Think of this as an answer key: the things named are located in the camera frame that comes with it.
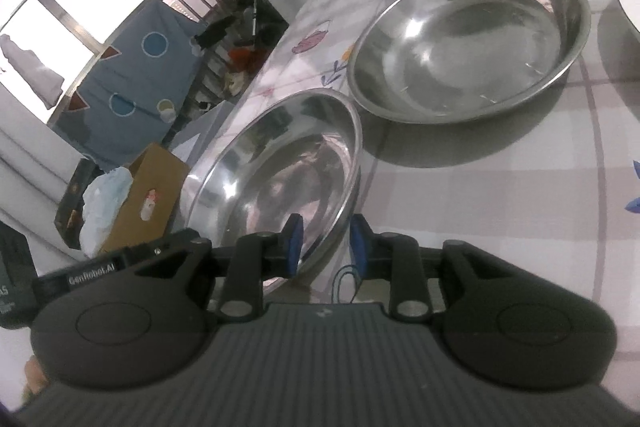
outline person's hand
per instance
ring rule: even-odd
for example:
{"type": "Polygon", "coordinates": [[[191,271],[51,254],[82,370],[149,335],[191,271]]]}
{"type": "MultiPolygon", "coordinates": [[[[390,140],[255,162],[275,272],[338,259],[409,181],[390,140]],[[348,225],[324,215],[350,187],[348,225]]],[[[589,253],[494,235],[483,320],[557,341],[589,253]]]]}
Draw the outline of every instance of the person's hand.
{"type": "Polygon", "coordinates": [[[36,357],[31,357],[24,365],[24,374],[27,377],[27,387],[33,394],[38,394],[49,384],[36,357]]]}

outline large metal bowl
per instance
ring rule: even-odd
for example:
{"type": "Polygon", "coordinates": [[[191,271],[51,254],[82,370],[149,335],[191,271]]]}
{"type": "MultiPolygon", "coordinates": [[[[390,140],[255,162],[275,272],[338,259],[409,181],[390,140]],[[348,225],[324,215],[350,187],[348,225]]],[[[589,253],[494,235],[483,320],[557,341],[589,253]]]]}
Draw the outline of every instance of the large metal bowl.
{"type": "Polygon", "coordinates": [[[247,233],[277,232],[289,214],[301,214],[299,271],[307,269],[348,225],[361,150],[360,118],[347,97],[331,89],[296,93],[249,124],[215,163],[204,156],[194,166],[183,189],[194,197],[181,201],[186,225],[227,246],[247,233]]]}
{"type": "Polygon", "coordinates": [[[349,86],[388,120],[475,120],[561,78],[590,27],[587,0],[398,0],[356,43],[349,86]]]}

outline white plastic bag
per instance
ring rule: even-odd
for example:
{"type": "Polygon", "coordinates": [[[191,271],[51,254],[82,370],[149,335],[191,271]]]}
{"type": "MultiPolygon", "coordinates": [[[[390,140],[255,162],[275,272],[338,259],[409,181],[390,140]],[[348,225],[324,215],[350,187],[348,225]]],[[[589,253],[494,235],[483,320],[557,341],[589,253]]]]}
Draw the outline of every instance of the white plastic bag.
{"type": "Polygon", "coordinates": [[[95,257],[109,237],[132,183],[129,169],[118,167],[98,176],[84,191],[80,247],[86,256],[95,257]]]}

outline brown box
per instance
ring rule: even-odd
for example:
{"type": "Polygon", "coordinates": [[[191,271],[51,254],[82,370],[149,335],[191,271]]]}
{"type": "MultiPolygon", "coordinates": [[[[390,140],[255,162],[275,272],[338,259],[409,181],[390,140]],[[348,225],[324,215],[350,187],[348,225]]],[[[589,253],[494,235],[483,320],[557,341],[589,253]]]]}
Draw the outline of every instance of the brown box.
{"type": "Polygon", "coordinates": [[[133,184],[101,252],[133,247],[162,237],[189,166],[157,143],[129,166],[133,184]]]}

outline checkered tablecloth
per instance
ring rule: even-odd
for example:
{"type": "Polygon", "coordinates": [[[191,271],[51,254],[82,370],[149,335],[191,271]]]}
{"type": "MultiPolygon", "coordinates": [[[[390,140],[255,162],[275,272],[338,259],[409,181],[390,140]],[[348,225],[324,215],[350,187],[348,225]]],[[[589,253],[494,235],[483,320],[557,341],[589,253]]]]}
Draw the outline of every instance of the checkered tablecloth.
{"type": "MultiPolygon", "coordinates": [[[[393,1],[308,0],[211,150],[294,92],[348,93],[349,49],[393,1]]],[[[590,4],[591,35],[566,84],[512,114],[430,128],[362,111],[357,211],[378,232],[407,233],[425,247],[464,239],[599,302],[619,331],[605,384],[640,409],[640,216],[625,210],[640,196],[632,166],[640,160],[640,43],[616,0],[590,4]]],[[[271,299],[328,301],[348,263],[343,242],[326,265],[271,299]]],[[[372,283],[356,300],[385,293],[388,283],[372,283]]]]}

